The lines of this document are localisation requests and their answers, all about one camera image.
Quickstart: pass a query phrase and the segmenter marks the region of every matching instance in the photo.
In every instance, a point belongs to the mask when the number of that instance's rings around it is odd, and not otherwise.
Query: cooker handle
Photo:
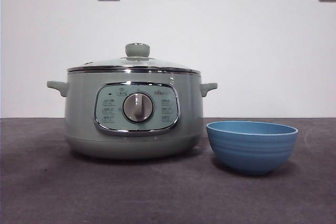
[[[208,94],[208,92],[210,90],[217,89],[217,87],[218,87],[218,84],[215,83],[215,82],[201,84],[201,94],[202,94],[202,97],[206,97],[206,94]]]
[[[62,81],[47,81],[47,87],[51,89],[56,89],[61,93],[61,96],[67,97],[69,84]]]

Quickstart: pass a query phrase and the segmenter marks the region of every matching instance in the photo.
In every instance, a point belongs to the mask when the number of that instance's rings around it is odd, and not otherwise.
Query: cooker base
[[[193,148],[200,134],[160,141],[105,142],[66,136],[71,148],[81,154],[112,159],[146,159],[178,154]]]

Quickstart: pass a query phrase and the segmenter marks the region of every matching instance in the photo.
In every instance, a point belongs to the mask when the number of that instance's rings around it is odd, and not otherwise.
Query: lid knob
[[[126,45],[126,55],[128,57],[148,57],[149,45],[143,43],[132,43]]]

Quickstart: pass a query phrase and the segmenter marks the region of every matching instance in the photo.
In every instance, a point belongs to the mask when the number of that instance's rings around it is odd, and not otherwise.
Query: control panel
[[[151,82],[110,83],[96,97],[94,120],[106,133],[160,131],[180,114],[174,88]]]

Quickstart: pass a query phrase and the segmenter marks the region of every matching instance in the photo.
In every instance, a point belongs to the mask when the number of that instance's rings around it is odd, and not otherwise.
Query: bowl rim
[[[214,123],[226,123],[226,122],[239,122],[239,123],[258,123],[258,124],[271,124],[271,125],[278,125],[278,126],[285,126],[290,129],[293,129],[294,132],[289,132],[289,133],[278,133],[278,134],[257,134],[257,133],[243,133],[243,132],[235,132],[235,131],[225,131],[225,130],[218,130],[213,127],[211,127],[212,124]],[[258,122],[258,121],[215,121],[206,124],[206,128],[210,129],[212,131],[218,131],[218,132],[223,132],[223,133],[231,133],[231,134],[238,134],[238,135],[250,135],[250,136],[287,136],[287,135],[294,135],[297,134],[299,131],[297,128],[294,128],[292,126],[284,125],[284,124],[279,124],[279,123],[267,123],[267,122]]]

